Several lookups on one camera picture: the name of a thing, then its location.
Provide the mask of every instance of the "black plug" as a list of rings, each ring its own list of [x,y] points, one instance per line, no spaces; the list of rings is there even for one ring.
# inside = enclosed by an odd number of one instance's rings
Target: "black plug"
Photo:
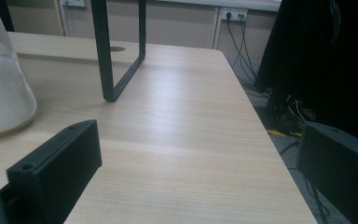
[[[231,12],[226,13],[226,18],[229,21],[229,19],[231,18]]]

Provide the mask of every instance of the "wall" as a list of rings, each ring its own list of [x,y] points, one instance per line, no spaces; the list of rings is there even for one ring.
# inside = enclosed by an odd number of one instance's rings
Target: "wall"
[[[7,0],[16,31],[46,35],[61,35],[59,13],[54,0]],[[68,7],[66,19],[68,35],[94,37],[90,0],[86,8]],[[110,35],[115,40],[136,42],[137,1],[108,0]],[[218,7],[149,0],[147,3],[147,43],[211,48]],[[269,39],[276,12],[249,10],[246,22],[246,43],[252,59],[260,60]],[[241,43],[241,25],[231,23],[238,45]],[[227,24],[222,21],[216,48],[226,56],[237,55]]]

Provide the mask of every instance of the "power outlet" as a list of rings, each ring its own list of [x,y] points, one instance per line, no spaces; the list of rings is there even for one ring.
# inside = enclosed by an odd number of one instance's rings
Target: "power outlet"
[[[224,7],[222,20],[227,20],[227,14],[231,13],[230,21],[245,21],[248,9],[235,8],[235,7]]]
[[[85,7],[86,0],[60,0],[61,5],[67,5],[68,7]]]

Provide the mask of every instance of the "white electrical outlet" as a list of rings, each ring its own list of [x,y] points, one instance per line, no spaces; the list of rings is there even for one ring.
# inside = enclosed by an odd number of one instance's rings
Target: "white electrical outlet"
[[[86,0],[60,0],[61,5],[67,5],[68,7],[85,7]]]
[[[235,7],[224,7],[222,20],[227,20],[227,14],[231,13],[230,21],[245,21],[246,15],[248,14],[248,9],[235,8]]]

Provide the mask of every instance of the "light wood tabletop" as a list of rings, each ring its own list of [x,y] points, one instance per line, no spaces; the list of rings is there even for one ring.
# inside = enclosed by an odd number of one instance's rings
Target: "light wood tabletop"
[[[107,103],[94,40],[9,36],[38,111],[0,136],[0,188],[54,134],[97,119],[103,166],[65,223],[316,223],[222,52],[147,45]],[[113,45],[118,81],[137,44]]]

